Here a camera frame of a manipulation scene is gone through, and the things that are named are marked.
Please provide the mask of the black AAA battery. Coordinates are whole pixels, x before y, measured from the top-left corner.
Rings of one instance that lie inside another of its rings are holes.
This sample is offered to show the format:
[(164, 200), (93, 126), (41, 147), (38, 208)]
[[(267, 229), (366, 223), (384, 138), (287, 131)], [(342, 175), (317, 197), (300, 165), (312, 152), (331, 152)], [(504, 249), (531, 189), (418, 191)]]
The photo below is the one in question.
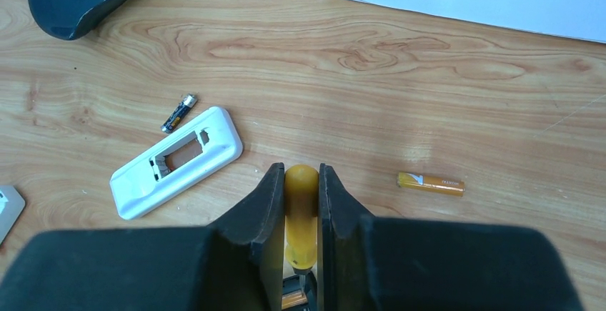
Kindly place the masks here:
[(163, 123), (161, 127), (163, 133), (171, 134), (180, 125), (196, 103), (197, 97), (194, 94), (187, 94)]

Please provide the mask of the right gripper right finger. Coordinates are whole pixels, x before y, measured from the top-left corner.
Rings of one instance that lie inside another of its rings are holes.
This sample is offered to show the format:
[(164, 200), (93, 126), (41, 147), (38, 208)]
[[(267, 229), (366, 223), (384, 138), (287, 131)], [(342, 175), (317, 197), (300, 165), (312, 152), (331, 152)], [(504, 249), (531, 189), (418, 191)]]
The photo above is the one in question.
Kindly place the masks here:
[(373, 215), (319, 168), (319, 310), (581, 310), (560, 255), (527, 227)]

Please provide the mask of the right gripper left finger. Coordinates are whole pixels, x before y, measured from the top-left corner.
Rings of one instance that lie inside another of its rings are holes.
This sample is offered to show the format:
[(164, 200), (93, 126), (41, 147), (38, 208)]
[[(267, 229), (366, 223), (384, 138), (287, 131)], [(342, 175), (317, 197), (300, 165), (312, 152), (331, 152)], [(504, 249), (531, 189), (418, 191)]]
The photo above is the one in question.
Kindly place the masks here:
[(34, 236), (1, 282), (3, 310), (279, 310), (284, 165), (206, 226)]

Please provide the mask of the yellow handled screwdriver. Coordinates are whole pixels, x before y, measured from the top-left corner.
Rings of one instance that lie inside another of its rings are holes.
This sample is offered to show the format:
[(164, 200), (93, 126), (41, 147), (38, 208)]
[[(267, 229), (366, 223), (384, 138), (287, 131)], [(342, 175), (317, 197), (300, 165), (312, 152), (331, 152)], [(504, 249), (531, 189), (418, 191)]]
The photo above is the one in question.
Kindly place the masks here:
[(284, 258), (301, 287), (317, 262), (319, 172), (308, 165), (290, 167), (284, 176), (286, 247)]

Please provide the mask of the orange battery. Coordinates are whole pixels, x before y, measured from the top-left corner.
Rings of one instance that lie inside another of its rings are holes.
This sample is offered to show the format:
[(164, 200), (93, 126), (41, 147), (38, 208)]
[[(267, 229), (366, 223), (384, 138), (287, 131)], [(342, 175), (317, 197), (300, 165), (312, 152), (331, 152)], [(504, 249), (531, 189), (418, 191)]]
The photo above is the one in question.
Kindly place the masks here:
[(307, 296), (301, 290), (282, 295), (282, 310), (297, 309), (308, 304)]
[(403, 188), (418, 189), (456, 197), (462, 197), (466, 190), (465, 183), (462, 181), (408, 172), (398, 173), (397, 185)]

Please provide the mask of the white remote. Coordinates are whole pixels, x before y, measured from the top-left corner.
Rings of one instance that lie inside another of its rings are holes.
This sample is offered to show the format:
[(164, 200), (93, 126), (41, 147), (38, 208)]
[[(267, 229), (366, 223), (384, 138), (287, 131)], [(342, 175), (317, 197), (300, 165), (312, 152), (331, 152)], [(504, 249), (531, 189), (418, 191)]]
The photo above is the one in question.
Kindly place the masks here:
[(15, 186), (1, 185), (1, 243), (16, 223), (26, 202)]
[(125, 220), (142, 217), (242, 152), (229, 112), (210, 107), (113, 173), (109, 186), (117, 213)]

